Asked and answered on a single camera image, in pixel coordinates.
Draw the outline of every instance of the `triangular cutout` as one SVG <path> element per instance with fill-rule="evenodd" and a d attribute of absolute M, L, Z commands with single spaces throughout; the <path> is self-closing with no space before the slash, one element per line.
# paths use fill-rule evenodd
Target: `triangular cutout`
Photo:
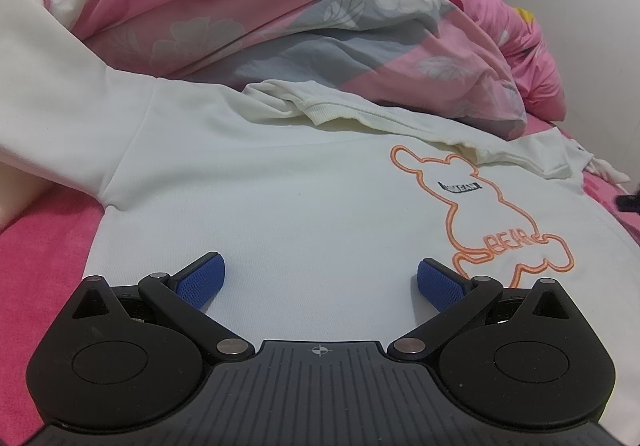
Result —
<path fill-rule="evenodd" d="M 540 301 L 533 311 L 536 316 L 546 316 L 547 318 L 558 318 L 561 320 L 568 320 L 569 315 L 562 307 L 559 299 L 556 298 L 555 293 L 551 291 L 545 291 L 540 297 Z"/>
<path fill-rule="evenodd" d="M 109 314 L 109 309 L 97 289 L 89 289 L 82 301 L 78 304 L 78 308 L 74 312 L 72 318 L 89 318 L 90 316 L 99 316 L 100 314 Z"/>

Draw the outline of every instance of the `t-shirt sleeve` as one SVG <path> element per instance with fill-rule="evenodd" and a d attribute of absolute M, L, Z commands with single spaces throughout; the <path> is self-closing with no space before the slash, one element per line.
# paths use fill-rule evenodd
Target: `t-shirt sleeve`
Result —
<path fill-rule="evenodd" d="M 32 0 L 0 0 L 0 161 L 100 197 L 156 78 L 113 70 Z"/>

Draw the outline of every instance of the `black device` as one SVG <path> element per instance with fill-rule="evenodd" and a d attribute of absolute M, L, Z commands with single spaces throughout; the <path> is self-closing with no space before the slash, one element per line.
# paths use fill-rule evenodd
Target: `black device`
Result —
<path fill-rule="evenodd" d="M 616 206 L 618 211 L 640 213 L 640 189 L 633 195 L 618 195 Z"/>
<path fill-rule="evenodd" d="M 45 425 L 26 444 L 618 444 L 597 424 L 613 363 L 556 280 L 505 289 L 425 259 L 418 286 L 441 312 L 386 350 L 267 340 L 256 352 L 199 311 L 223 278 L 217 253 L 137 286 L 85 278 L 29 363 Z"/>

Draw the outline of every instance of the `orange bear outline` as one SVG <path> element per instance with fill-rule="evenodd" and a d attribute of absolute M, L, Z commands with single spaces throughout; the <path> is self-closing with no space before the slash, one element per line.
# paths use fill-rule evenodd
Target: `orange bear outline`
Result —
<path fill-rule="evenodd" d="M 394 165 L 396 165 L 402 171 L 414 174 L 416 176 L 418 184 L 424 191 L 426 191 L 430 195 L 433 195 L 436 199 L 442 201 L 443 203 L 449 206 L 449 210 L 447 211 L 447 217 L 445 219 L 445 229 L 447 232 L 447 238 L 449 239 L 449 242 L 458 251 L 453 256 L 452 263 L 456 271 L 459 272 L 460 275 L 462 275 L 466 279 L 469 278 L 469 275 L 465 272 L 462 265 L 460 264 L 461 261 L 466 261 L 476 265 L 484 264 L 487 262 L 491 262 L 492 260 L 494 260 L 496 255 L 499 255 L 501 253 L 496 253 L 490 248 L 467 248 L 456 240 L 456 238 L 453 236 L 452 225 L 453 225 L 453 218 L 455 217 L 456 212 L 458 211 L 458 208 L 459 208 L 458 203 L 450 201 L 449 199 L 443 197 L 442 195 L 437 194 L 437 192 L 429 188 L 424 183 L 424 180 L 423 180 L 424 174 L 420 169 L 407 168 L 406 166 L 401 165 L 401 163 L 396 158 L 396 155 L 401 150 L 411 155 L 419 163 L 440 163 L 441 165 L 450 165 L 452 160 L 454 159 L 460 159 L 461 161 L 464 161 L 473 169 L 473 172 L 470 174 L 471 177 L 477 179 L 480 182 L 483 182 L 484 184 L 490 186 L 495 190 L 495 193 L 498 196 L 498 202 L 517 211 L 517 213 L 522 215 L 531 223 L 534 229 L 534 233 L 533 235 L 529 236 L 530 239 L 534 240 L 538 244 L 548 244 L 550 239 L 560 242 L 560 244 L 564 248 L 564 252 L 566 253 L 566 256 L 569 258 L 569 263 L 566 266 L 562 266 L 562 267 L 556 266 L 548 259 L 543 259 L 542 264 L 537 267 L 530 267 L 530 266 L 527 266 L 526 264 L 518 263 L 516 264 L 509 287 L 517 287 L 518 284 L 520 283 L 520 278 L 522 277 L 523 273 L 538 275 L 542 273 L 547 267 L 549 267 L 550 269 L 553 269 L 557 273 L 567 273 L 574 268 L 575 266 L 574 257 L 571 253 L 571 250 L 569 249 L 569 246 L 567 246 L 567 243 L 564 241 L 564 239 L 562 237 L 559 237 L 558 235 L 553 235 L 552 233 L 544 233 L 541 235 L 540 230 L 538 229 L 538 224 L 535 222 L 535 220 L 533 220 L 533 217 L 529 215 L 526 211 L 524 211 L 522 208 L 519 208 L 515 204 L 512 204 L 504 200 L 504 197 L 502 195 L 500 188 L 495 183 L 489 181 L 488 179 L 483 179 L 482 177 L 480 177 L 480 170 L 474 163 L 471 163 L 470 161 L 468 161 L 467 159 L 465 159 L 464 157 L 456 153 L 450 153 L 447 157 L 445 157 L 445 159 L 437 159 L 436 157 L 418 157 L 415 153 L 413 153 L 411 150 L 407 149 L 406 147 L 403 147 L 402 145 L 396 145 L 393 149 L 391 149 L 391 161 L 394 163 Z"/>

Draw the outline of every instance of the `circular pad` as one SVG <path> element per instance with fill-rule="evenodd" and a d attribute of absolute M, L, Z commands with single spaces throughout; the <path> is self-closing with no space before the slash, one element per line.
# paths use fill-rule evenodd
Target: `circular pad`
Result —
<path fill-rule="evenodd" d="M 516 341 L 495 351 L 495 366 L 511 379 L 522 382 L 549 382 L 569 369 L 562 350 L 538 341 Z"/>
<path fill-rule="evenodd" d="M 146 366 L 145 349 L 126 341 L 103 341 L 80 350 L 73 370 L 84 381 L 116 384 L 135 378 Z"/>

